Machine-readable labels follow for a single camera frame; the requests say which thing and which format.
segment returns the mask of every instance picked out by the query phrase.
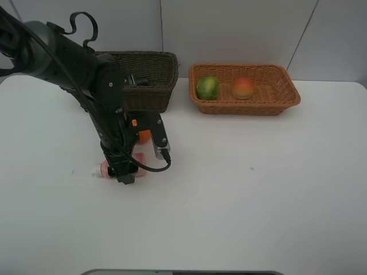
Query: brown wicker basket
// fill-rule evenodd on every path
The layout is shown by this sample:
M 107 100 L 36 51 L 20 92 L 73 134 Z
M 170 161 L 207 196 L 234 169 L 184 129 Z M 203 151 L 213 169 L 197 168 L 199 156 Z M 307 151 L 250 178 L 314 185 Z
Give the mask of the brown wicker basket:
M 178 78 L 175 54 L 165 52 L 96 52 L 112 55 L 123 73 L 148 79 L 149 86 L 124 86 L 124 108 L 128 111 L 158 111 L 167 109 Z M 85 109 L 74 89 L 67 89 Z
M 204 76 L 217 76 L 220 93 L 217 100 L 200 100 L 196 85 Z M 255 92 L 248 100 L 231 95 L 231 83 L 239 77 L 255 82 Z M 219 115 L 277 116 L 300 103 L 300 96 L 288 73 L 278 65 L 195 64 L 190 68 L 191 100 L 203 113 Z

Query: orange fruit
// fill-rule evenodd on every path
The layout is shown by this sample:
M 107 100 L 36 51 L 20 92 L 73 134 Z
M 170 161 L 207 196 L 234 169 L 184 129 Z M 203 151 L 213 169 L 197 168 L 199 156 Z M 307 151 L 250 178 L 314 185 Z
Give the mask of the orange fruit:
M 140 131 L 139 137 L 140 137 L 140 141 L 138 142 L 138 144 L 143 144 L 147 142 L 148 140 L 150 140 L 150 137 L 151 137 L 150 130 Z

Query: cable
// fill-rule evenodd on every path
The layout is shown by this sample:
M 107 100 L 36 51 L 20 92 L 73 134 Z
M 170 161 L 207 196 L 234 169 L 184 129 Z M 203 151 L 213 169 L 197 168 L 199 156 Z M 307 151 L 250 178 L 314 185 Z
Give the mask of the cable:
M 1 8 L 0 11 L 1 11 L 1 13 L 4 13 L 4 12 L 6 13 L 6 11 L 4 11 L 3 8 Z M 15 22 L 15 24 L 17 24 L 27 35 L 29 35 L 31 38 L 33 38 L 35 40 L 35 42 L 38 43 L 39 46 L 42 47 L 43 50 L 46 51 L 47 54 L 57 63 L 57 65 L 65 73 L 66 77 L 69 79 L 69 81 L 71 82 L 71 84 L 74 86 L 75 90 L 77 91 L 77 93 L 81 97 L 82 101 L 84 102 L 87 110 L 94 117 L 94 119 L 97 121 L 97 123 L 100 124 L 102 130 L 105 132 L 105 134 L 107 135 L 108 139 L 120 151 L 120 153 L 122 155 L 124 155 L 129 161 L 131 161 L 136 166 L 138 166 L 138 167 L 140 167 L 140 168 L 142 168 L 144 170 L 150 171 L 150 172 L 162 172 L 162 171 L 166 171 L 171 166 L 171 160 L 170 160 L 170 158 L 167 158 L 167 156 L 166 157 L 163 156 L 165 158 L 165 161 L 167 161 L 167 165 L 165 167 L 162 167 L 162 168 L 152 168 L 152 167 L 145 166 L 144 164 L 138 162 L 128 152 L 126 152 L 125 149 L 123 148 L 123 146 L 121 146 L 118 142 L 115 141 L 115 139 L 110 134 L 110 131 L 108 131 L 108 130 L 106 131 L 106 129 L 103 129 L 103 126 L 102 126 L 103 123 L 100 123 L 98 121 L 98 116 L 96 115 L 95 110 L 92 108 L 92 105 L 89 103 L 86 95 L 81 91 L 80 87 L 74 81 L 73 77 L 70 75 L 70 73 L 69 73 L 68 69 L 65 67 L 65 65 L 51 51 L 51 49 L 45 44 L 45 42 L 42 41 L 32 30 L 30 30 L 27 26 L 25 26 L 24 24 L 22 24 L 21 22 L 19 22 L 15 18 L 12 18 L 12 19 Z

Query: white table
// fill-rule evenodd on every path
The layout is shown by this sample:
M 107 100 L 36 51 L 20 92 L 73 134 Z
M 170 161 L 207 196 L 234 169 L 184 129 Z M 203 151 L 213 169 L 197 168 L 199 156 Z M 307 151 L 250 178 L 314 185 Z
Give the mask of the white table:
M 162 115 L 172 167 L 93 178 L 99 138 L 77 101 L 25 76 L 0 85 L 0 273 L 91 269 L 367 272 L 367 91 L 295 81 L 278 117 L 211 116 L 179 79 Z M 137 148 L 160 167 L 150 144 Z

